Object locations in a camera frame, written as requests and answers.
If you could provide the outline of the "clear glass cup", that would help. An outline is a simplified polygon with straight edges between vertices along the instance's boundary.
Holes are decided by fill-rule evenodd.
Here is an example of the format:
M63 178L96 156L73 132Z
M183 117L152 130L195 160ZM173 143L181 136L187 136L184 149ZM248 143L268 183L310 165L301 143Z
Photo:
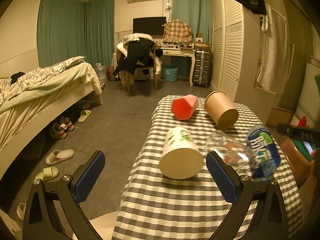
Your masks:
M215 152L227 165L238 174L251 174L252 153L248 146L227 135L223 131L215 131L206 140L207 152Z

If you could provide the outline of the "brown paper cup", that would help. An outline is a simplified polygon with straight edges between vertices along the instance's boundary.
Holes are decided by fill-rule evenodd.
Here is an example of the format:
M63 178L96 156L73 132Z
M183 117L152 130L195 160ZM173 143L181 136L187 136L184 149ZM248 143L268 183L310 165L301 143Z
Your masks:
M233 127L239 117L238 110L222 91L211 92L204 102L204 109L219 129Z

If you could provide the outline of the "white paper cup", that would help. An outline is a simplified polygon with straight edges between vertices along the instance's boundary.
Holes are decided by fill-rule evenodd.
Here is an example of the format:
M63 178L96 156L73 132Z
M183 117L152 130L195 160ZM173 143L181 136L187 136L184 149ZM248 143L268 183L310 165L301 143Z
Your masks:
M203 167L203 155L189 130L174 127L167 132L158 168L170 179L191 178Z

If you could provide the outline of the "red faceted cup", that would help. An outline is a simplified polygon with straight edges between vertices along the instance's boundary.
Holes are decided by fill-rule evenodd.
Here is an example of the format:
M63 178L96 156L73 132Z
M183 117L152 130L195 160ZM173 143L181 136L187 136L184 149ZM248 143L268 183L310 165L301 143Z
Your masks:
M172 101L171 112L178 120L188 120L191 118L198 105L198 97L188 94Z

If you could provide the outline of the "smartphone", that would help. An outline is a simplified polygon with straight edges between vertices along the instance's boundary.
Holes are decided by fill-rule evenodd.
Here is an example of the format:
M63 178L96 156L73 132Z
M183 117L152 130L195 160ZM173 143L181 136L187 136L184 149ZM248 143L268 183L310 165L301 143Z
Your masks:
M312 143L309 143L307 141L302 141L302 144L309 155L312 155L313 151L315 150L316 146Z

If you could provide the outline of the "red bottle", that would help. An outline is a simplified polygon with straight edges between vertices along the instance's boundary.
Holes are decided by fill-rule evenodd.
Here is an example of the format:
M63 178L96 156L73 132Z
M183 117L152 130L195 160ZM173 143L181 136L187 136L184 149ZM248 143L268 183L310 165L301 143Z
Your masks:
M298 127L306 127L307 126L306 121L307 121L306 116L303 116L298 123Z

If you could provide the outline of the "green slipper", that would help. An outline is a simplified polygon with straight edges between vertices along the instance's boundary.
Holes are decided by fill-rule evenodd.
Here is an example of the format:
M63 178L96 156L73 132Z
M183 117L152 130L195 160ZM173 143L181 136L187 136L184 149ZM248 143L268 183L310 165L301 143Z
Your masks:
M52 180L59 175L59 170L55 166L44 168L35 179L42 180L43 182Z

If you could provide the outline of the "hanging white towel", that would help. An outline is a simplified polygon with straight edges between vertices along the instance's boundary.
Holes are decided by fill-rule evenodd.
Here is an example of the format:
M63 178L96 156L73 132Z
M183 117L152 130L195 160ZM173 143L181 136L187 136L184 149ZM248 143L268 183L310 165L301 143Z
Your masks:
M261 27L264 49L256 82L270 93L284 91L290 66L290 33L287 18L266 5L266 15Z

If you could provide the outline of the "checkered tablecloth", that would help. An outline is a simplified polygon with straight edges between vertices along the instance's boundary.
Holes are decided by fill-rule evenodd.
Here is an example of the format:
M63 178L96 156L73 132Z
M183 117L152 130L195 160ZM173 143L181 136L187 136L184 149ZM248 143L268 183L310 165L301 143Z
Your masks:
M203 98L187 121L174 118L173 99L163 97L153 112L148 137L124 188L113 239L208 239L231 208L206 167L186 180L166 178L158 168L169 129L188 129L201 153L217 129Z

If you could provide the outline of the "dark suitcase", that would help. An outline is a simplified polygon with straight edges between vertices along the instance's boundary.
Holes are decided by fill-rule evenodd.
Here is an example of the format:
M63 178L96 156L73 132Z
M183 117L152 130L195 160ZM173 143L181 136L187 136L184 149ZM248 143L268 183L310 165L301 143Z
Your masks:
M196 50L193 83L209 87L212 74L212 55L210 51Z

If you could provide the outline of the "black hanging garment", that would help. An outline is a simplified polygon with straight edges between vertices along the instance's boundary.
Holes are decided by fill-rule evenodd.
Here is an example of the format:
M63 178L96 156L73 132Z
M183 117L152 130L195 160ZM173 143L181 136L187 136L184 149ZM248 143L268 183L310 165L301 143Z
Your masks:
M264 0L235 0L249 9L253 14L267 15L266 5Z

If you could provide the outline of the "water jug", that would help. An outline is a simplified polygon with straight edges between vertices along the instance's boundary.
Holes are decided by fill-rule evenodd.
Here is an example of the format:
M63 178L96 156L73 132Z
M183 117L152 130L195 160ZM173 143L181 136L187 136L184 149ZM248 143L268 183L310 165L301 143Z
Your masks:
M101 63L96 63L94 69L98 76L101 87L104 87L104 85L107 83L106 66L102 65Z

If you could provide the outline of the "plaid cloth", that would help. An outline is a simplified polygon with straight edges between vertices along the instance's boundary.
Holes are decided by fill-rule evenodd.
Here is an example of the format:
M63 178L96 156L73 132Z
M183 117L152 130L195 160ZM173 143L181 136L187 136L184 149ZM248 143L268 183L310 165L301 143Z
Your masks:
M189 25L176 19L164 25L164 43L190 44L193 42L193 31Z

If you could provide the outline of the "green curtain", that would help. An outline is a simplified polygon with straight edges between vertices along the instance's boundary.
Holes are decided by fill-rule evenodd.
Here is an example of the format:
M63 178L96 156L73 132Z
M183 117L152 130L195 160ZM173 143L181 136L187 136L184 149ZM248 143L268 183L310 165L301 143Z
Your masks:
M172 20L180 20L210 43L213 34L212 0L172 0Z
M40 67L84 56L109 66L114 51L115 0L41 0L37 17Z

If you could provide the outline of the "green curtain left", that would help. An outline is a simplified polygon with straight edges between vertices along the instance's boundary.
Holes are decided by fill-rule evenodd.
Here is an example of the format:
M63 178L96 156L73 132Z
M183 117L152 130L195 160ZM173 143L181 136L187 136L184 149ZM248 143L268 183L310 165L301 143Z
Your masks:
M115 0L41 0L37 17L40 67L84 56L109 66L114 51Z

